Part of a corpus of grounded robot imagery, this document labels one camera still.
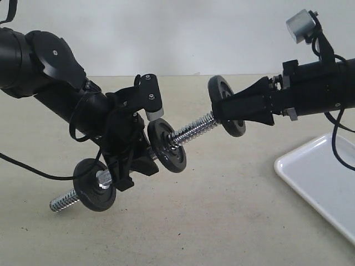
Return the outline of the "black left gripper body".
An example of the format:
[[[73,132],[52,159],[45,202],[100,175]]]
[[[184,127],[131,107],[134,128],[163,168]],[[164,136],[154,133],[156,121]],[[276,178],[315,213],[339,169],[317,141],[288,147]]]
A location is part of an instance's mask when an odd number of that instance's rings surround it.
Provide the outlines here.
[[[141,105],[132,95],[102,94],[105,106],[101,148],[107,166],[131,166],[146,155],[144,121],[137,114]]]

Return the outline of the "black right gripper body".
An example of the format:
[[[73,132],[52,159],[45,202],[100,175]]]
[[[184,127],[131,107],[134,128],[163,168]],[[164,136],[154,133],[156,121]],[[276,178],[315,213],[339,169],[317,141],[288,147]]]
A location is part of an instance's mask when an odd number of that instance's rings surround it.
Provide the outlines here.
[[[294,92],[291,90],[291,77],[298,68],[298,60],[282,63],[282,73],[269,79],[270,107],[273,115],[288,116],[291,121],[297,121]]]

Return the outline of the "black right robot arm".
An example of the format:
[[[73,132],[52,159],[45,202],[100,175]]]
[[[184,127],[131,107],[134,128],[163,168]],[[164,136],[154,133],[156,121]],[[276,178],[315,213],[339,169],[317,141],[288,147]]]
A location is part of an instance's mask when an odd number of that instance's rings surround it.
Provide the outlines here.
[[[301,116],[324,114],[334,131],[342,127],[342,114],[354,107],[354,60],[337,57],[332,63],[315,62],[299,65],[295,60],[283,64],[283,72],[264,76],[246,89],[234,93],[225,78],[215,75],[207,84],[211,111],[179,130],[165,120],[148,124],[149,152],[169,171],[179,173],[186,167],[184,145],[221,125],[232,137],[241,137],[246,123],[267,126],[275,116],[296,121]]]

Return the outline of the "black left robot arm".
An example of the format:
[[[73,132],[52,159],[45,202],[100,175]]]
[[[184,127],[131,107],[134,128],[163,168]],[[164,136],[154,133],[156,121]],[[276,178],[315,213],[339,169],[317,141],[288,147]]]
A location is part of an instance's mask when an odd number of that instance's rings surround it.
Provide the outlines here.
[[[118,190],[133,186],[131,172],[155,172],[138,113],[143,108],[138,84],[103,93],[63,38],[1,28],[1,90],[16,99],[36,98],[68,123],[73,139],[97,144],[97,156],[104,158]]]

